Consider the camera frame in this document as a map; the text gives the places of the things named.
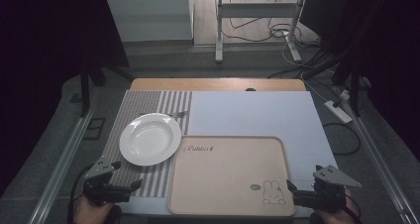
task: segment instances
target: wooden tray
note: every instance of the wooden tray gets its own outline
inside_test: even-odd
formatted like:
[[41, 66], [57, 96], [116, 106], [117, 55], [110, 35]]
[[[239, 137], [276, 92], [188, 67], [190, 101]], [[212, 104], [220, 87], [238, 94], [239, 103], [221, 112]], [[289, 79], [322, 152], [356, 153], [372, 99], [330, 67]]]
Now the wooden tray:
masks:
[[279, 138], [184, 136], [168, 207], [175, 214], [291, 216], [288, 178]]

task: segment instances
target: human hand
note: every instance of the human hand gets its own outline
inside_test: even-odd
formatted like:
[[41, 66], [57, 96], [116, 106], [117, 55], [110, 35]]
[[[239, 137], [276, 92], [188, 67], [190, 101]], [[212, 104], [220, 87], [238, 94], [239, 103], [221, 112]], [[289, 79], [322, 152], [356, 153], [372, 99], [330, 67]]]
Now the human hand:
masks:
[[[345, 188], [346, 192], [346, 206], [353, 212], [355, 209], [353, 208], [353, 202], [349, 198], [351, 193], [348, 189]], [[325, 224], [356, 224], [355, 220], [347, 214], [345, 211], [340, 210], [338, 212], [330, 213], [321, 210], [315, 210], [318, 215], [322, 218]]]
[[103, 224], [114, 203], [96, 206], [82, 195], [76, 204], [73, 222], [77, 224]]

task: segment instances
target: white table surface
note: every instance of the white table surface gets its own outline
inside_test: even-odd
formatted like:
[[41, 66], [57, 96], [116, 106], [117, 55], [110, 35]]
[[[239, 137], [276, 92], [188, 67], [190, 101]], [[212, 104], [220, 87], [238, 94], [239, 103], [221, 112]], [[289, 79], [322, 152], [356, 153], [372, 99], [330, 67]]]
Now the white table surface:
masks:
[[[275, 136], [284, 144], [291, 181], [313, 190], [315, 166], [337, 166], [312, 97], [307, 91], [192, 93], [188, 135]], [[174, 215], [167, 198], [131, 197], [124, 213]], [[298, 207], [294, 217], [313, 211]]]

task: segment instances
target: plate rim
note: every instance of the plate rim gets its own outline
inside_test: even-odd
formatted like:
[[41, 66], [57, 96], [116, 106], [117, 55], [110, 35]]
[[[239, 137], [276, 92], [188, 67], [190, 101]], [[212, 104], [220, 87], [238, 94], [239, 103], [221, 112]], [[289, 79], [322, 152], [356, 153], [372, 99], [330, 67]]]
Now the plate rim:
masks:
[[[149, 160], [147, 160], [146, 162], [141, 162], [139, 160], [135, 160], [133, 161], [133, 159], [131, 159], [131, 157], [127, 158], [128, 153], [125, 154], [124, 151], [124, 147], [127, 147], [130, 145], [130, 143], [127, 141], [127, 139], [129, 139], [130, 134], [131, 134], [131, 128], [133, 127], [133, 123], [144, 119], [145, 117], [151, 117], [151, 116], [156, 116], [157, 118], [154, 121], [151, 122], [161, 122], [161, 120], [167, 119], [168, 122], [165, 123], [165, 125], [167, 125], [168, 129], [171, 131], [172, 133], [172, 142], [169, 145], [169, 152], [164, 153], [164, 156], [162, 156], [161, 159], [157, 159], [157, 161], [154, 162], [150, 162]], [[123, 130], [123, 132], [120, 135], [120, 140], [119, 140], [119, 148], [120, 148], [120, 154], [123, 156], [123, 158], [130, 164], [133, 164], [135, 166], [141, 166], [141, 167], [149, 167], [149, 166], [154, 166], [157, 164], [160, 164], [164, 161], [166, 161], [167, 159], [169, 159], [171, 156], [173, 156], [173, 154], [176, 152], [176, 150], [178, 149], [180, 142], [181, 142], [181, 138], [182, 138], [182, 131], [180, 129], [179, 124], [176, 122], [175, 119], [173, 119], [172, 117], [163, 114], [163, 113], [148, 113], [145, 115], [142, 115], [140, 117], [137, 117], [136, 119], [132, 120]]]

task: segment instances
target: cartoon print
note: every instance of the cartoon print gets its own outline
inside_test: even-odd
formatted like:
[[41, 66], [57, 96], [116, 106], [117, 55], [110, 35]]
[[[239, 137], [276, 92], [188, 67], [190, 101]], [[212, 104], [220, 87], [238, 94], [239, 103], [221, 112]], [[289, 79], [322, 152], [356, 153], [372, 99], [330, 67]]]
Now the cartoon print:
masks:
[[278, 181], [265, 181], [263, 183], [263, 204], [285, 204], [284, 195]]

